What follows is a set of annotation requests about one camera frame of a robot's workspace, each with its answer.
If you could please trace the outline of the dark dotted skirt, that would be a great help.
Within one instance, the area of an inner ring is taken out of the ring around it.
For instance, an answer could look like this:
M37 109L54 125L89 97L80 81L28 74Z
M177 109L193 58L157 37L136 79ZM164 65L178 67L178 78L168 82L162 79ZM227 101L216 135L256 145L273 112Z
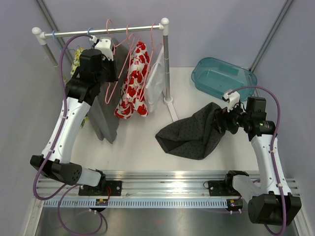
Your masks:
M219 144L225 131L218 132L212 123L222 108L211 102L191 117L175 121L162 128L155 138L163 151L175 156L202 160Z

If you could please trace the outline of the white skirt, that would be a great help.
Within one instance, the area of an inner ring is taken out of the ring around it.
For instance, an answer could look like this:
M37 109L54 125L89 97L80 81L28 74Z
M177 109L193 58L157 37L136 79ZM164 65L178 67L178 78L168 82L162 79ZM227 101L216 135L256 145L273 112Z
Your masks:
M164 48L162 47L156 62L153 64L145 86L145 102L149 113L157 108L160 95L165 90Z

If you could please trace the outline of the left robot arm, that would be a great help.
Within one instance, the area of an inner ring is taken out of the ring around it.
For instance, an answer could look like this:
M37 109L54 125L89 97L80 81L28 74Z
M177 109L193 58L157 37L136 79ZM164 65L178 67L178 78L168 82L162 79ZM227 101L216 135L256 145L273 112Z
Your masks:
M89 185L95 195L102 195L107 184L101 180L101 172L72 163L71 153L81 122L100 94L101 86L116 78L114 62L98 49L84 50L79 61L65 86L66 104L49 143L41 155L31 157L30 164L47 178L68 185Z

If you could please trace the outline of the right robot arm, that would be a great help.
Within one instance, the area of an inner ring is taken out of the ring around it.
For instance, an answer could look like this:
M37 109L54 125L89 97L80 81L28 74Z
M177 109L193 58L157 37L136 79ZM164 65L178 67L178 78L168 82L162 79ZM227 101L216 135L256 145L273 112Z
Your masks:
M248 174L229 171L223 183L229 195L237 192L248 204L248 216L252 223L288 226L301 209L299 197L293 196L283 173L277 149L276 126L266 119L266 100L248 97L242 108L239 94L222 97L228 106L216 112L213 126L218 131L235 134L241 127L247 133L254 149L260 185L257 186Z

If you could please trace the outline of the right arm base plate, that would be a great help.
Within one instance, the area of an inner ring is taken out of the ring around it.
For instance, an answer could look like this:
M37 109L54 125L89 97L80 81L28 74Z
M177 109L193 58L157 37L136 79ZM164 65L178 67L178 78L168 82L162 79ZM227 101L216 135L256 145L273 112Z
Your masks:
M241 194L230 183L226 183L224 180L213 180L207 183L209 194L212 197L241 197Z

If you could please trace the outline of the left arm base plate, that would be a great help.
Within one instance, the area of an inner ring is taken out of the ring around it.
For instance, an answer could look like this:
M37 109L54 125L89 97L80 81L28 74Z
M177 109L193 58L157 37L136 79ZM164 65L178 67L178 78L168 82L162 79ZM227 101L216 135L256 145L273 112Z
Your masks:
M103 190L99 190L96 187L83 185L79 188L79 196L121 196L122 181L120 180L107 180L106 186Z

